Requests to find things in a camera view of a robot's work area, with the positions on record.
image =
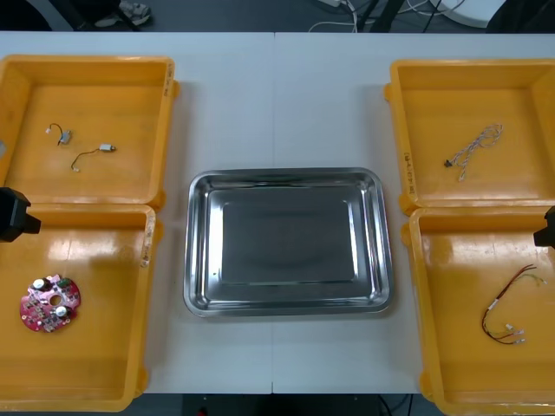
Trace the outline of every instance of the capacitor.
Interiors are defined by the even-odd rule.
[[[34,290],[40,290],[43,292],[49,290],[50,282],[47,279],[36,279],[32,286]]]
[[[63,318],[64,316],[67,316],[69,314],[69,309],[66,308],[65,306],[58,306],[55,309],[55,315],[58,318]]]

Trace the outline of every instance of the red circuit board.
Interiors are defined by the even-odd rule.
[[[47,276],[33,282],[21,298],[19,315],[25,326],[33,331],[54,332],[71,323],[81,305],[77,285],[60,275]]]

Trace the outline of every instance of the tray rim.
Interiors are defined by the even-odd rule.
[[[156,212],[148,205],[126,204],[33,204],[29,214],[38,212],[66,213],[128,213],[145,216],[145,240],[141,254],[149,257],[147,267],[139,267],[134,295],[134,316],[129,335],[129,347],[126,355],[127,368],[121,396],[113,399],[56,399],[56,400],[0,400],[0,407],[5,411],[16,412],[121,412],[135,397],[143,394],[147,387],[148,373],[144,365],[144,352],[147,341],[148,311],[152,288],[153,271],[157,246],[163,236],[163,227],[156,219]]]
[[[12,54],[6,55],[0,59],[0,84],[3,83],[6,68],[10,64],[18,64],[20,62],[42,63],[42,62],[56,62],[56,63],[126,63],[132,64],[135,62],[145,63],[154,62],[166,65],[166,74],[164,81],[160,85],[160,111],[158,115],[158,122],[156,124],[154,149],[153,149],[153,163],[150,166],[150,179],[148,188],[145,195],[140,198],[120,198],[120,197],[103,197],[103,196],[66,196],[57,197],[54,195],[34,195],[26,194],[32,203],[37,204],[130,204],[130,205],[149,205],[156,211],[159,211],[166,203],[166,195],[163,190],[167,144],[169,141],[169,131],[172,121],[173,101],[180,93],[180,85],[174,80],[175,75],[175,62],[172,58],[167,56],[147,56],[147,55],[19,55]],[[0,178],[0,182],[4,182],[7,178],[10,169],[10,163],[17,144],[12,146],[11,150],[5,157],[8,160],[5,162],[8,166],[6,173]]]
[[[397,165],[401,179],[402,193],[399,196],[401,210],[410,216],[416,209],[427,207],[457,207],[457,206],[512,206],[514,198],[508,199],[423,199],[418,193],[417,177],[411,166],[412,150],[408,134],[407,117],[402,98],[400,68],[408,67],[532,67],[546,66],[555,68],[555,59],[400,59],[394,61],[389,67],[390,82],[384,86],[383,95],[389,102],[392,115],[395,148],[397,152]],[[516,199],[522,206],[540,206],[552,204],[555,199]]]
[[[433,401],[445,414],[553,414],[555,404],[531,403],[453,403],[445,398],[445,389],[441,375],[440,354],[437,348],[437,333],[435,330],[434,311],[428,284],[426,264],[422,261],[424,249],[421,241],[420,220],[424,217],[467,216],[495,216],[495,215],[539,215],[543,217],[550,208],[545,206],[495,206],[495,207],[443,207],[418,208],[405,227],[402,238],[408,247],[408,260],[411,269],[411,281],[415,296],[416,318],[421,344],[423,369],[420,377],[421,392],[428,400]]]
[[[191,257],[192,257],[192,245],[193,245],[193,233],[192,229],[194,225],[194,216],[196,215],[196,210],[194,208],[193,195],[196,189],[196,185],[203,179],[209,176],[220,176],[225,174],[237,174],[237,175],[256,175],[258,173],[263,173],[264,175],[283,175],[283,174],[295,174],[300,175],[303,173],[325,173],[325,174],[341,174],[341,173],[361,173],[368,175],[375,184],[376,188],[376,206],[378,209],[377,214],[380,217],[380,225],[382,232],[382,241],[378,242],[382,244],[382,250],[384,253],[383,263],[385,265],[386,280],[388,282],[388,297],[380,305],[373,307],[350,307],[350,306],[327,306],[313,308],[281,308],[276,309],[228,309],[222,310],[204,310],[198,308],[191,300],[191,281],[193,280],[189,270],[191,269]],[[229,169],[229,170],[211,170],[199,173],[194,177],[189,186],[189,201],[187,210],[187,226],[186,226],[186,251],[185,251],[185,270],[183,276],[183,298],[187,308],[196,316],[202,318],[208,317],[232,317],[232,316],[280,316],[280,315],[335,315],[335,314],[347,314],[347,313],[380,313],[389,307],[392,302],[392,298],[395,293],[394,284],[394,271],[391,258],[391,244],[389,242],[389,229],[387,223],[387,217],[385,212],[385,201],[383,197],[382,182],[377,177],[375,173],[369,169],[362,167],[307,167],[307,168],[257,168],[257,169]]]

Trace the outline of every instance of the yellow plastic tray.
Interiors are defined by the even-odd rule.
[[[402,230],[419,318],[423,394],[447,414],[555,413],[555,250],[534,246],[548,206],[425,208]],[[500,345],[481,329],[486,308],[521,267],[488,317],[525,330],[526,342]]]
[[[385,87],[393,116],[401,208],[552,205],[555,60],[398,61]],[[494,123],[459,182],[443,163]]]
[[[143,369],[153,259],[161,238],[146,205],[35,205],[38,235],[0,244],[0,409],[120,411]],[[33,280],[60,274],[81,291],[78,316],[54,333],[19,317]]]
[[[163,57],[26,56],[0,65],[0,184],[32,203],[164,203],[174,65]],[[71,130],[57,146],[57,128]],[[75,156],[102,143],[114,153]]]

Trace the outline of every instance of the floor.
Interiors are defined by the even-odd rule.
[[[153,32],[307,32],[318,22],[349,23],[351,16],[343,9],[333,8],[317,0],[141,0],[153,12],[152,22],[142,27]],[[29,0],[49,21],[53,30],[71,30],[49,2]],[[359,14],[369,0],[351,0]],[[379,15],[386,0],[380,0],[372,16]],[[432,10],[429,4],[422,10]],[[407,12],[397,16],[392,32],[420,33],[426,16]],[[116,29],[125,30],[123,26]],[[322,25],[315,31],[350,32],[351,26]],[[455,23],[444,16],[435,16],[428,32],[481,32]]]
[[[408,394],[382,396],[393,416],[408,415]],[[341,395],[201,395],[143,394],[121,416],[388,416],[375,394]],[[13,413],[0,412],[0,415]],[[18,413],[17,416],[105,416],[105,413]],[[415,394],[410,416],[441,416]]]
[[[53,30],[70,31],[71,28],[57,11],[44,0],[29,0],[41,11]],[[352,0],[360,12],[368,0]],[[381,12],[385,0],[376,7],[372,15]],[[318,22],[349,23],[349,14],[340,9],[331,8],[317,0],[156,0],[151,1],[153,11],[151,22],[142,27],[145,31],[159,32],[306,32]],[[422,6],[431,10],[431,6]],[[412,12],[399,15],[393,23],[392,32],[420,33],[427,23],[427,17]],[[113,28],[126,30],[122,25]],[[321,25],[315,31],[350,32],[349,25]],[[428,32],[431,33],[467,33],[481,32],[452,22],[444,16],[435,16]],[[384,394],[394,416],[408,414],[409,396],[405,394]],[[271,412],[266,412],[270,401]],[[368,416],[387,415],[385,408],[379,404],[377,395],[339,395],[339,396],[245,396],[245,395],[195,395],[195,394],[143,394],[122,415],[142,416],[196,416],[204,407],[210,416],[255,416],[259,414],[279,413],[288,406],[287,416],[312,414],[334,416],[358,414]],[[19,413],[21,416],[52,415],[57,413]],[[64,413],[72,416],[79,413]],[[436,416],[442,413],[421,395],[414,395],[411,409],[412,416]]]

